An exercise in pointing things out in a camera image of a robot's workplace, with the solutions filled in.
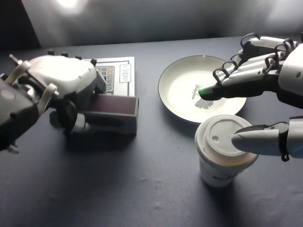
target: plate rim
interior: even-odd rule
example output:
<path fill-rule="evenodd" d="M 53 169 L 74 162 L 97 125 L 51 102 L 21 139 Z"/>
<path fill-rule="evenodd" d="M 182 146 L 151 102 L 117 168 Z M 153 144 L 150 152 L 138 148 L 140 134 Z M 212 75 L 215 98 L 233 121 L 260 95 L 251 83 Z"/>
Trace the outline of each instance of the plate rim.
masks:
<path fill-rule="evenodd" d="M 161 98 L 161 95 L 160 95 L 160 91 L 159 91 L 159 84 L 160 84 L 160 80 L 161 80 L 161 78 L 162 78 L 163 73 L 164 73 L 172 64 L 174 64 L 174 63 L 176 63 L 176 62 L 178 62 L 178 61 L 180 61 L 180 60 L 183 60 L 183 59 L 185 59 L 185 58 L 191 58 L 191 57 L 211 57 L 211 58 L 216 58 L 216 59 L 219 59 L 219 60 L 222 60 L 222 61 L 226 62 L 225 60 L 223 60 L 223 59 L 221 59 L 221 58 L 213 57 L 213 56 L 209 56 L 209 55 L 192 55 L 192 56 L 187 56 L 187 57 L 184 57 L 184 58 L 180 58 L 180 59 L 174 61 L 173 63 L 171 63 L 171 64 L 170 64 L 168 67 L 166 67 L 165 70 L 161 73 L 161 76 L 160 76 L 159 81 L 158 81 L 158 95 L 159 95 L 159 98 L 160 98 L 162 104 L 163 104 L 163 105 L 166 107 L 166 109 L 168 109 L 173 115 L 175 115 L 175 116 L 177 116 L 178 118 L 180 118 L 180 119 L 182 119 L 182 120 L 184 120 L 184 121 L 186 121 L 186 122 L 189 122 L 189 123 L 201 124 L 201 123 L 203 123 L 203 122 L 194 122 L 194 121 L 187 120 L 187 119 L 185 119 L 185 118 L 183 118 L 183 117 L 178 116 L 178 115 L 175 114 L 173 111 L 171 111 L 171 110 L 165 105 L 165 103 L 163 102 L 163 100 L 162 100 L 162 98 Z M 243 108 L 243 106 L 245 105 L 245 103 L 246 103 L 246 101 L 247 101 L 247 97 L 238 97 L 238 98 L 244 99 L 244 103 L 243 103 L 242 107 L 241 107 L 238 111 L 236 111 L 234 114 L 231 113 L 231 114 L 233 114 L 233 115 L 236 115 L 236 114 Z"/>

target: white label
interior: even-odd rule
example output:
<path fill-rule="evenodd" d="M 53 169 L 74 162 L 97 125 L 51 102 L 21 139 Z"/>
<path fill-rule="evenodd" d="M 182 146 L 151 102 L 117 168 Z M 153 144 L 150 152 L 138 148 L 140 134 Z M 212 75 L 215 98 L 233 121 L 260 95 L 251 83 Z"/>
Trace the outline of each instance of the white label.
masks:
<path fill-rule="evenodd" d="M 131 64 L 120 65 L 120 83 L 131 82 Z"/>

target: table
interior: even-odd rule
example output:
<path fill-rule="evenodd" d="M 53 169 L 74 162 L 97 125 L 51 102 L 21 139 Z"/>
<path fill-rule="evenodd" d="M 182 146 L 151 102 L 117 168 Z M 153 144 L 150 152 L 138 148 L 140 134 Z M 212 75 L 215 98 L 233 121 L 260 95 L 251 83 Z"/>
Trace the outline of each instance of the table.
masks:
<path fill-rule="evenodd" d="M 0 153 L 1 227 L 284 227 L 303 223 L 303 161 L 259 157 L 222 190 L 199 175 L 197 125 L 173 116 L 157 85 L 174 61 L 191 55 L 229 59 L 241 37 L 54 48 L 83 58 L 135 57 L 140 98 L 135 138 L 99 135 L 74 145 L 45 113 L 17 140 L 20 154 Z M 12 53 L 23 60 L 46 49 L 0 53 L 10 72 Z M 302 115 L 273 93 L 248 98 L 239 116 L 273 124 Z"/>

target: gray wall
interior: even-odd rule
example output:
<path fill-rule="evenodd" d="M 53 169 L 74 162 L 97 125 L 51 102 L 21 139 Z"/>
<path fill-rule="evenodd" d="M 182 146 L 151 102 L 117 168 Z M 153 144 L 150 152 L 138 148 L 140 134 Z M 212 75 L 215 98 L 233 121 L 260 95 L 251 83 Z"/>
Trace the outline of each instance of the gray wall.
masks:
<path fill-rule="evenodd" d="M 303 0 L 58 1 L 22 1 L 43 47 L 303 31 Z"/>

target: white plate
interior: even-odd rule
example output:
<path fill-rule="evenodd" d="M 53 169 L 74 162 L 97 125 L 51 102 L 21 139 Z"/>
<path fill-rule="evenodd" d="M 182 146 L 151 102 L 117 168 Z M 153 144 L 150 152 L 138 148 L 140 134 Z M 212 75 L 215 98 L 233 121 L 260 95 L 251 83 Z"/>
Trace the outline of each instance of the white plate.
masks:
<path fill-rule="evenodd" d="M 213 71 L 224 62 L 210 56 L 191 56 L 172 63 L 159 80 L 161 101 L 173 114 L 193 123 L 202 123 L 218 114 L 236 114 L 246 98 L 205 101 L 198 94 L 199 88 L 216 83 Z"/>

